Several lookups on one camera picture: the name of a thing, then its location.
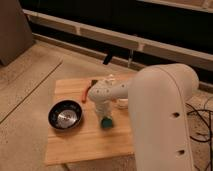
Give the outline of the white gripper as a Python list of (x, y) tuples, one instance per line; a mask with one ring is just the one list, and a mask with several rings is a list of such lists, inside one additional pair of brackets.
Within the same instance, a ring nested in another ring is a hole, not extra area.
[(95, 103), (95, 113), (97, 114), (99, 119), (104, 117), (111, 116), (111, 102), (110, 101), (102, 101)]

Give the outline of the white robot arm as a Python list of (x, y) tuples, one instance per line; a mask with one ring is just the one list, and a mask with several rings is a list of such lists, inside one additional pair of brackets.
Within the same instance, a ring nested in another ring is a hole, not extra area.
[(99, 116), (109, 101), (126, 99), (137, 171), (194, 171), (185, 103), (198, 90), (196, 72), (185, 64), (153, 65), (132, 78), (98, 81), (88, 96)]

